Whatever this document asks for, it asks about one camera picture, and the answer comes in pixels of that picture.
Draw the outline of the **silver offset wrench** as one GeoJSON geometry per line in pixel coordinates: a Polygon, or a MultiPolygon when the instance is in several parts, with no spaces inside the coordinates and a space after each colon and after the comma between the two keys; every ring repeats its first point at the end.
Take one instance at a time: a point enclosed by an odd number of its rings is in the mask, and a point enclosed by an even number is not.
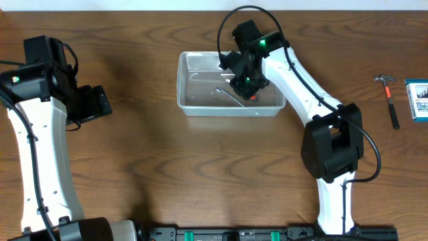
{"type": "Polygon", "coordinates": [[[224,88],[220,88],[220,87],[218,87],[218,86],[216,86],[215,87],[215,90],[217,91],[217,92],[220,92],[220,93],[224,93],[226,96],[228,96],[228,97],[230,97],[230,99],[232,99],[233,101],[235,101],[238,105],[240,105],[241,107],[245,107],[245,105],[240,101],[240,100],[238,100],[236,97],[234,97],[234,95],[232,95],[230,92],[228,92],[226,89],[224,89],[224,88]]]}

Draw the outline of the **clear plastic container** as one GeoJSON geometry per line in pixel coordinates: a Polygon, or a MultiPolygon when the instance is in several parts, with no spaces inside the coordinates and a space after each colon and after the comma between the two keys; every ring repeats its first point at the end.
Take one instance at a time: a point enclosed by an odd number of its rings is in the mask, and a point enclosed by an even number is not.
{"type": "Polygon", "coordinates": [[[244,100],[221,77],[233,73],[219,67],[216,52],[182,52],[177,70],[177,104],[187,116],[271,117],[286,106],[286,98],[273,84],[256,92],[257,102],[244,100]],[[226,89],[241,107],[215,87],[226,89]]]}

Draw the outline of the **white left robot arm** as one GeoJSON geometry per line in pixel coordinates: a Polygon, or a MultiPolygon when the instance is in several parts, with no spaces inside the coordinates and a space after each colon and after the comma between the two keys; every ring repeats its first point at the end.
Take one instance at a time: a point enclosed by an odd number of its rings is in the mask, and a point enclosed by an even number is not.
{"type": "Polygon", "coordinates": [[[65,58],[33,58],[1,73],[1,100],[19,149],[24,190],[18,240],[137,240],[131,220],[85,218],[76,194],[67,125],[111,113],[101,86],[78,87],[65,58]]]}

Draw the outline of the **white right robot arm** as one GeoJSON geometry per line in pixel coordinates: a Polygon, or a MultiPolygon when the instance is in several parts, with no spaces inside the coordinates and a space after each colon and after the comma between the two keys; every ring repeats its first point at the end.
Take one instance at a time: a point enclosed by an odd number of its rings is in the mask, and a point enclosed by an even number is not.
{"type": "Polygon", "coordinates": [[[279,32],[232,33],[236,52],[223,57],[222,67],[234,73],[230,85],[244,100],[274,84],[294,108],[304,126],[301,158],[316,178],[325,234],[347,234],[354,228],[350,186],[364,155],[362,115],[355,104],[343,105],[329,95],[298,61],[279,32]]]}

